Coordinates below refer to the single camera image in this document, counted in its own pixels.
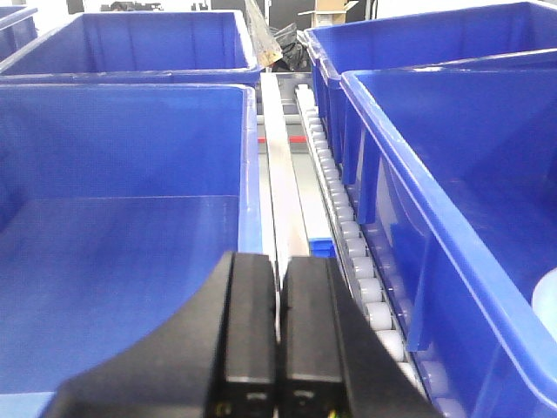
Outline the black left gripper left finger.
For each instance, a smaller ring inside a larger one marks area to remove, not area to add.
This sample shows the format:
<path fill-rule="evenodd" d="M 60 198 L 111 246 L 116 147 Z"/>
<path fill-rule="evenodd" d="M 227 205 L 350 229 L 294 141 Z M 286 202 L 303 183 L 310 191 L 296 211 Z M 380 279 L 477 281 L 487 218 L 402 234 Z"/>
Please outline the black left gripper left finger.
<path fill-rule="evenodd" d="M 44 417 L 271 417 L 275 287 L 262 254 L 225 253 L 166 322 L 65 381 Z"/>

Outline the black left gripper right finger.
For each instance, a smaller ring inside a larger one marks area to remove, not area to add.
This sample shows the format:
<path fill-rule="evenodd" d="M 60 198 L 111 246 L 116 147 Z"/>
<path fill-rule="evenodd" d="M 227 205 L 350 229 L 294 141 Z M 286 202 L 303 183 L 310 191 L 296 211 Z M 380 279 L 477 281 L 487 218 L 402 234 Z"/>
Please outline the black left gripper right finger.
<path fill-rule="evenodd" d="M 294 257 L 281 295 L 282 417 L 437 417 L 369 327 L 336 260 Z"/>

